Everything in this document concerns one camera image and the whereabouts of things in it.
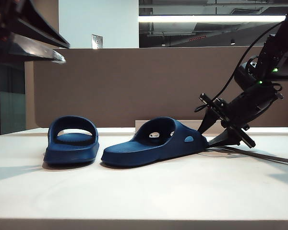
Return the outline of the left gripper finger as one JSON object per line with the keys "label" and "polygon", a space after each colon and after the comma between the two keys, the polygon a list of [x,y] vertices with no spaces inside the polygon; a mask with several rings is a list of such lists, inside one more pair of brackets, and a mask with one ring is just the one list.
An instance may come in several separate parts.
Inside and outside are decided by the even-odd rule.
{"label": "left gripper finger", "polygon": [[70,47],[70,44],[41,16],[31,0],[15,0],[14,7],[14,33],[53,46]]}
{"label": "left gripper finger", "polygon": [[0,38],[0,62],[25,61],[66,62],[63,55],[33,39],[14,33]]}

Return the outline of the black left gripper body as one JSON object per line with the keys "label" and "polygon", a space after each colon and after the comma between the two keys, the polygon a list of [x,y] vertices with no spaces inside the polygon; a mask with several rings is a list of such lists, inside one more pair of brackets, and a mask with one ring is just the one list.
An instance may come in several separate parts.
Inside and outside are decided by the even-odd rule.
{"label": "black left gripper body", "polygon": [[22,9],[22,0],[0,0],[0,62],[23,60],[19,45],[22,36],[16,30]]}

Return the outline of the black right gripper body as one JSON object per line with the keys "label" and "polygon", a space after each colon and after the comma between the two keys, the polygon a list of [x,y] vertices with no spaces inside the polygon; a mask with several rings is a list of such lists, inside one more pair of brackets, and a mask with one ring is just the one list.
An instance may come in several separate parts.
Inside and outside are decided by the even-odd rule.
{"label": "black right gripper body", "polygon": [[258,81],[244,90],[233,101],[227,103],[223,99],[210,99],[202,93],[199,99],[218,114],[223,128],[230,128],[240,137],[249,148],[255,146],[245,131],[250,128],[248,123],[263,114],[274,101],[283,99],[280,93],[282,86],[279,83]]}

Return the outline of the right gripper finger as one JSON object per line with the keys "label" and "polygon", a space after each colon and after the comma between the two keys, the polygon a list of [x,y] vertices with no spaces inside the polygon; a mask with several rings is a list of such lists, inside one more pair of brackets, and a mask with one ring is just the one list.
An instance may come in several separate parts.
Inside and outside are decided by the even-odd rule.
{"label": "right gripper finger", "polygon": [[240,137],[230,128],[226,128],[220,135],[208,141],[209,146],[240,145]]}
{"label": "right gripper finger", "polygon": [[208,108],[205,112],[202,123],[200,124],[198,131],[204,133],[218,120],[218,114],[213,109]]}

